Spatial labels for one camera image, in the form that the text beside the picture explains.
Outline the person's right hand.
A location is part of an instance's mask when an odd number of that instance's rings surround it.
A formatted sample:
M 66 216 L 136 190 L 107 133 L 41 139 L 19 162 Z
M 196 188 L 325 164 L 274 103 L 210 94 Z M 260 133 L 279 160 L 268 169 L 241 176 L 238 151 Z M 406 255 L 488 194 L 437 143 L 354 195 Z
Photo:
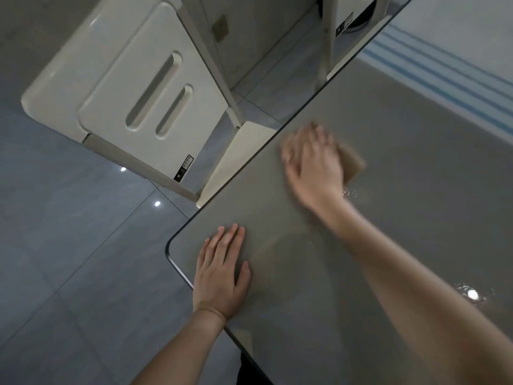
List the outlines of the person's right hand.
M 338 172 L 330 172 L 326 167 L 303 168 L 299 176 L 286 171 L 285 175 L 298 201 L 319 217 L 327 215 L 343 201 L 343 169 L 340 160 Z

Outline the person's left hand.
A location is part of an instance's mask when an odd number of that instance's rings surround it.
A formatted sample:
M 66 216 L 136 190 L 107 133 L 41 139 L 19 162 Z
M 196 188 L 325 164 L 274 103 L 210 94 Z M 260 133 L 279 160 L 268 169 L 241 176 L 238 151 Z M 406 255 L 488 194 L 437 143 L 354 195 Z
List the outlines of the person's left hand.
M 227 319 L 227 322 L 240 310 L 246 298 L 239 297 L 240 268 L 237 268 L 239 258 L 236 265 L 219 265 L 219 242 L 230 228 L 220 226 L 211 237 L 213 239 L 211 264 L 208 268 L 199 271 L 198 256 L 193 282 L 193 311 L 217 310 Z M 245 233 L 245 228 L 239 226 L 239 256 Z

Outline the brown cleaning cloth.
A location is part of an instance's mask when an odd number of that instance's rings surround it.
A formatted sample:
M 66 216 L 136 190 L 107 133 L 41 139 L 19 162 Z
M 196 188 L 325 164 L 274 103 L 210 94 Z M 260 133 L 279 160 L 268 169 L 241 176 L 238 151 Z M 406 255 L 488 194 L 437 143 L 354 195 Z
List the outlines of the brown cleaning cloth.
M 337 154 L 343 169 L 343 185 L 347 186 L 365 169 L 366 162 L 354 148 L 343 142 L 337 142 Z

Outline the person's right forearm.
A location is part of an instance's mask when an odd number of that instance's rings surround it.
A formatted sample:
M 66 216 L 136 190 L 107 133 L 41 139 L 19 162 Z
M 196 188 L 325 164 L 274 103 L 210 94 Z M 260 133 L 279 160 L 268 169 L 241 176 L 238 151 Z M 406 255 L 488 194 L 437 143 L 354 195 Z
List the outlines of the person's right forearm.
M 513 385 L 513 342 L 341 194 L 312 211 L 344 243 L 407 345 L 446 385 Z

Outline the person's left forearm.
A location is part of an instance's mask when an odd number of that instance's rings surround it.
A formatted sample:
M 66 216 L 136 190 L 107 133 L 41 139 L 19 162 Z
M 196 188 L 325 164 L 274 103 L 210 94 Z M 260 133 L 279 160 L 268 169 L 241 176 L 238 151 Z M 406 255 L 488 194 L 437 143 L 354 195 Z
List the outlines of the person's left forearm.
M 227 319 L 217 310 L 195 310 L 186 325 L 130 385 L 197 385 Z

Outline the person's dark clothing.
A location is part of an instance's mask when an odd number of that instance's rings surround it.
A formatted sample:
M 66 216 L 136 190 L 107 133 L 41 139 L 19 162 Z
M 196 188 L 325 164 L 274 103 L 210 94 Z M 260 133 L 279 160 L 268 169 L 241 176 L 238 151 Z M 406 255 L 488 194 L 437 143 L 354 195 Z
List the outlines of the person's dark clothing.
M 248 360 L 244 353 L 241 353 L 240 369 L 235 385 L 273 385 L 273 383 Z

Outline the white blue striped cloth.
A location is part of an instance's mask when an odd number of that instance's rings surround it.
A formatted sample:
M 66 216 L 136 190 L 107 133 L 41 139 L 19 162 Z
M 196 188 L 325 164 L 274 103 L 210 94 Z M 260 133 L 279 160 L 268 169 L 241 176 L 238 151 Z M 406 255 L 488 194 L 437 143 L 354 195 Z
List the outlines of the white blue striped cloth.
M 513 144 L 513 63 L 500 76 L 397 24 L 359 52 L 360 60 Z

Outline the white slotted-back chair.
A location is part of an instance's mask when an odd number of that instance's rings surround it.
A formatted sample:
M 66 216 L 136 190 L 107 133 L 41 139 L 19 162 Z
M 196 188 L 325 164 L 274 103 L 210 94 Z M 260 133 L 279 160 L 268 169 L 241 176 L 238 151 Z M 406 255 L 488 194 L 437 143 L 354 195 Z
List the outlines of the white slotted-back chair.
M 241 116 L 182 0 L 101 0 L 21 104 L 197 208 L 276 133 Z

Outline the brown wall socket plate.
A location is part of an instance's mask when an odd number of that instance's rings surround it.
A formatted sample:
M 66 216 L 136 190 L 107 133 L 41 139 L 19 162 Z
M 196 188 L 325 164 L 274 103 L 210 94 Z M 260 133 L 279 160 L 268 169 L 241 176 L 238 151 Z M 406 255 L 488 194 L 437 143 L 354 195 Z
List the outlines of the brown wall socket plate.
M 229 34 L 229 26 L 226 15 L 220 16 L 211 26 L 211 31 L 216 43 L 221 43 Z

